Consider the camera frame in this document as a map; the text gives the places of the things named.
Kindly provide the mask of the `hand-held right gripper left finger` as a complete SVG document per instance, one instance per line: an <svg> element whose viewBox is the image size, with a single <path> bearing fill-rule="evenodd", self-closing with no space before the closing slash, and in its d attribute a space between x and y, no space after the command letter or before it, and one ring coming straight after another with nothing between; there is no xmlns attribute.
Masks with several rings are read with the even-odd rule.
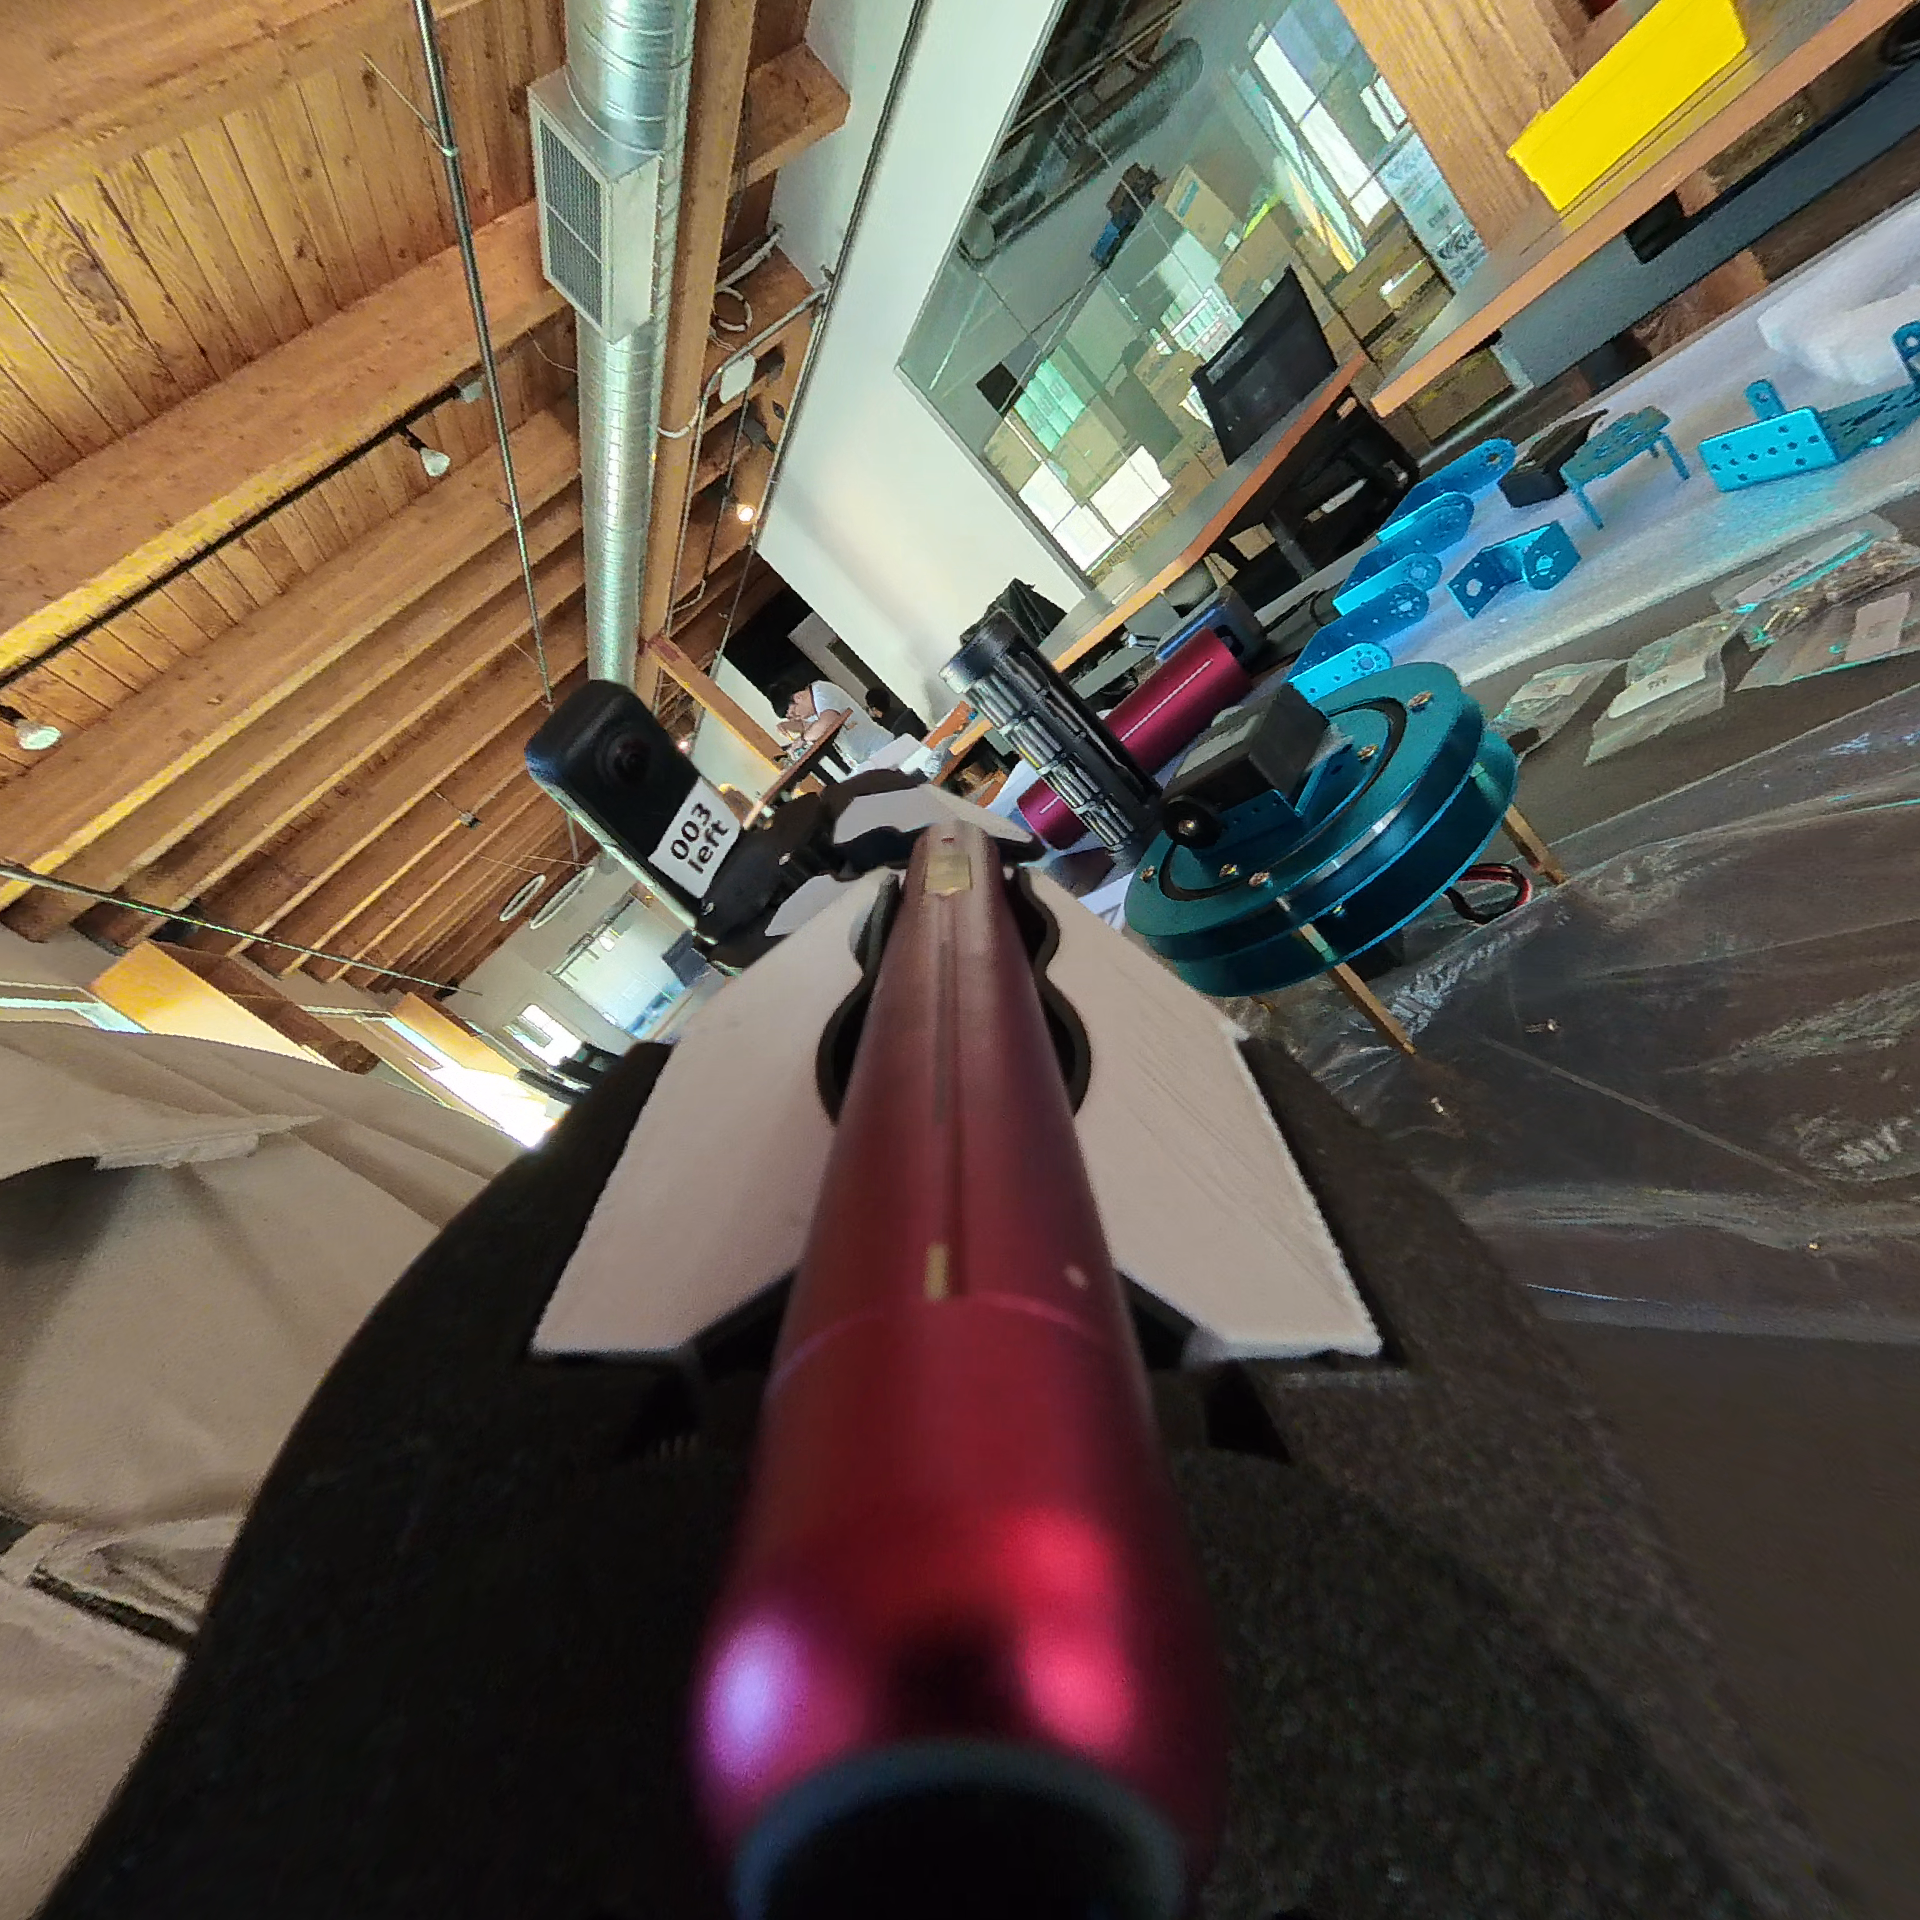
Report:
<svg viewBox="0 0 1920 1920"><path fill-rule="evenodd" d="M885 883L833 883L666 1051L535 1354L682 1354L800 1261L833 1146L818 1046L863 978L856 942Z"/></svg>

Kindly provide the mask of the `grey desk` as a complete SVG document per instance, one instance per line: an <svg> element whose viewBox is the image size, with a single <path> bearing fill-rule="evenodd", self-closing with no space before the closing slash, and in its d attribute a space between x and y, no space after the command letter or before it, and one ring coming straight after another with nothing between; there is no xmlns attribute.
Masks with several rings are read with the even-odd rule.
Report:
<svg viewBox="0 0 1920 1920"><path fill-rule="evenodd" d="M1524 775L1584 831L1895 690L1729 698ZM1168 1381L1223 1627L1202 1916L1915 1916L1915 1344L1561 1318L1255 1032L1386 1358Z"/></svg>

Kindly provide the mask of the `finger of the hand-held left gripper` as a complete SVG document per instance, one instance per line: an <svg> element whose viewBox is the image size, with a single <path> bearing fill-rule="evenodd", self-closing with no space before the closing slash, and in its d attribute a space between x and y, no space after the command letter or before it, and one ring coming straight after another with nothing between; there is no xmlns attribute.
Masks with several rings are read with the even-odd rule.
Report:
<svg viewBox="0 0 1920 1920"><path fill-rule="evenodd" d="M803 931L805 925L828 919L841 927L856 931L874 911L874 871L851 880L809 878L803 887L780 903L768 919L768 939L780 942Z"/></svg>
<svg viewBox="0 0 1920 1920"><path fill-rule="evenodd" d="M859 790L833 820L833 843L849 847L874 831L912 835L925 828L972 826L1018 853L1037 853L1041 838L1021 820L960 800L938 784L899 784Z"/></svg>

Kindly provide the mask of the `red electric screwdriver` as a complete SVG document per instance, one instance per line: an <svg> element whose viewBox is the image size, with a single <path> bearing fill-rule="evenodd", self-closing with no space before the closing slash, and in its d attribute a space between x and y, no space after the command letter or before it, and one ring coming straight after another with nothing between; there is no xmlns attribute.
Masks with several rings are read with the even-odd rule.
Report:
<svg viewBox="0 0 1920 1920"><path fill-rule="evenodd" d="M1226 1678L1013 883L885 920L690 1707L733 1916L1192 1916Z"/></svg>

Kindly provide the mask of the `teal perforated bracket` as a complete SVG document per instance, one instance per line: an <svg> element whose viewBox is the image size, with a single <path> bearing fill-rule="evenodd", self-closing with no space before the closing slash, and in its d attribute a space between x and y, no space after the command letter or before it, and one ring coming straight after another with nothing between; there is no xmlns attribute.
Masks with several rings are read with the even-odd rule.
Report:
<svg viewBox="0 0 1920 1920"><path fill-rule="evenodd" d="M1642 406L1612 415L1591 432L1580 451L1561 461L1561 477L1586 520L1604 525L1593 504L1593 487L1642 458L1665 458L1680 483L1689 479L1689 463L1671 437L1671 418L1660 406Z"/></svg>

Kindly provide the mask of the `blue angled metal bracket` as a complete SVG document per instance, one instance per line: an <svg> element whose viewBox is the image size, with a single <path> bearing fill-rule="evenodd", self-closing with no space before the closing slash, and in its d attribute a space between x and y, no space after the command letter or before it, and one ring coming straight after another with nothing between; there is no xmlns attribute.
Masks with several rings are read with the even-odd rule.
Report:
<svg viewBox="0 0 1920 1920"><path fill-rule="evenodd" d="M1551 591L1580 564L1577 544L1557 518L1528 527L1501 542L1487 544L1450 580L1456 605L1465 618L1480 618L1500 595L1524 588Z"/></svg>

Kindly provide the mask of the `blue round turntable base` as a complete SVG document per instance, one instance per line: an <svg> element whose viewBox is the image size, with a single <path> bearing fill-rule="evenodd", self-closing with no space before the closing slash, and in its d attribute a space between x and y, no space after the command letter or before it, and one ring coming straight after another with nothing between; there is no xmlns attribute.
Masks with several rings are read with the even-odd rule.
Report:
<svg viewBox="0 0 1920 1920"><path fill-rule="evenodd" d="M1263 810L1215 847L1178 847L1159 820L1128 887L1128 927L1202 994L1333 974L1370 1004L1355 960L1451 896L1500 836L1536 880L1568 880L1516 805L1517 756L1451 667L1395 662L1316 706L1333 752L1295 820Z"/></svg>

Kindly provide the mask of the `large clear plastic bag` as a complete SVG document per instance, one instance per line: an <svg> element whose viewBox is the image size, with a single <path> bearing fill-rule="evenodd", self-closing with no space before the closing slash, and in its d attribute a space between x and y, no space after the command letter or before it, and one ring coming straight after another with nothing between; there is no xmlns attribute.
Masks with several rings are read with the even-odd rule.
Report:
<svg viewBox="0 0 1920 1920"><path fill-rule="evenodd" d="M1248 998L1568 1320L1915 1344L1915 687L1561 843L1376 984ZM1557 1020L1530 1037L1522 1026Z"/></svg>

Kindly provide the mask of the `black computer monitor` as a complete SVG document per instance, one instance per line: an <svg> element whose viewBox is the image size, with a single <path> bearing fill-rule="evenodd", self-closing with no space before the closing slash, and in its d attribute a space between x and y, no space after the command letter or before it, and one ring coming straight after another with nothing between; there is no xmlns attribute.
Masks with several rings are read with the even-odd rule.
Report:
<svg viewBox="0 0 1920 1920"><path fill-rule="evenodd" d="M1192 376L1219 453L1241 460L1333 373L1328 346L1298 269L1288 268L1255 312Z"/></svg>

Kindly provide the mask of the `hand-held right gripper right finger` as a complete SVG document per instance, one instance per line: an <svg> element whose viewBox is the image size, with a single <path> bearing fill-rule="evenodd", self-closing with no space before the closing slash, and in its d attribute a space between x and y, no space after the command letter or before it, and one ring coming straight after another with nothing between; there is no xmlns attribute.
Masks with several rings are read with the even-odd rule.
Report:
<svg viewBox="0 0 1920 1920"><path fill-rule="evenodd" d="M1188 1323L1188 1358L1380 1358L1386 1336L1209 998L1056 883L1009 876L1009 1232Z"/></svg>

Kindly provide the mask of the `loose black servo motor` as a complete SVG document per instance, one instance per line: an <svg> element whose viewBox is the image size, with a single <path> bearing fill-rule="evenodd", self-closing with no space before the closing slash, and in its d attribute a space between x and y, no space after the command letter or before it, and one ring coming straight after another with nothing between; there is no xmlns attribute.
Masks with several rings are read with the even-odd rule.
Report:
<svg viewBox="0 0 1920 1920"><path fill-rule="evenodd" d="M1498 487L1513 510L1541 508L1568 491L1567 467L1584 451L1604 408L1572 415L1541 432L1517 451L1517 460Z"/></svg>

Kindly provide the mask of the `red metal case tube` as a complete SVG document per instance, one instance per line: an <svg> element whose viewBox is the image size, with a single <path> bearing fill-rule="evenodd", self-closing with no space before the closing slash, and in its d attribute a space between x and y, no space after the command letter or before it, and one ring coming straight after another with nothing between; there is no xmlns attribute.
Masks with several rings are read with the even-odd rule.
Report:
<svg viewBox="0 0 1920 1920"><path fill-rule="evenodd" d="M1144 775L1162 778L1253 685L1221 631L1200 631L1100 720ZM1071 847L1091 831L1048 779L1033 782L1015 807L1025 828L1051 847Z"/></svg>

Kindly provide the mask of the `silver ventilation duct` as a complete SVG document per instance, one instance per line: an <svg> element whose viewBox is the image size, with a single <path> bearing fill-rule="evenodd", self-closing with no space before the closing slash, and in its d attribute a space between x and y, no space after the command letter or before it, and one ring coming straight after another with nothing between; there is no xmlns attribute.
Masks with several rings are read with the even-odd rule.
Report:
<svg viewBox="0 0 1920 1920"><path fill-rule="evenodd" d="M529 86L546 282L575 312L588 672L634 685L688 126L690 2L568 2Z"/></svg>

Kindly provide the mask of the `white foam sheet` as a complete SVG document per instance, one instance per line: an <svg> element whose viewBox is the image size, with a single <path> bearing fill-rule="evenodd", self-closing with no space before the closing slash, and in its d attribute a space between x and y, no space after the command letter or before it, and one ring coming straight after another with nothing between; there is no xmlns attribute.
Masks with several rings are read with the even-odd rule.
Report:
<svg viewBox="0 0 1920 1920"><path fill-rule="evenodd" d="M1799 274L1824 256L1917 260L1915 197L1818 254L1787 279L1749 299L1688 342L1655 358L1604 400L1604 413L1625 415L1660 406L1671 418L1671 439L1689 467L1680 483L1665 458L1642 458L1593 490L1604 520L1595 530L1572 495L1533 512L1487 503L1463 547L1450 555L1458 567L1487 544L1559 520L1571 533L1580 564L1551 591L1509 590L1480 618L1465 618L1447 584L1431 591L1423 622L1383 644L1395 661L1437 661L1465 684L1553 653L1572 639L1658 607L1692 588L1712 584L1745 564L1762 563L1791 539L1820 534L1863 512L1915 495L1915 426L1887 445L1852 461L1805 470L1783 483L1725 494L1704 470L1697 445L1751 421L1745 387L1772 380L1787 406L1828 408L1883 391L1848 391L1772 351L1761 339L1761 312L1787 292Z"/></svg>

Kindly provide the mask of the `black screwdriver bit holder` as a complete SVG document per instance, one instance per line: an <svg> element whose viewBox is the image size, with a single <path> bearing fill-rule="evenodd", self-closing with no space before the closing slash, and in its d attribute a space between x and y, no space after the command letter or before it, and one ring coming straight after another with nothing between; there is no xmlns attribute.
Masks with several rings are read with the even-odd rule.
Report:
<svg viewBox="0 0 1920 1920"><path fill-rule="evenodd" d="M1045 658L1013 611L983 614L941 675L1087 831L1119 862L1138 862L1162 822L1162 789Z"/></svg>

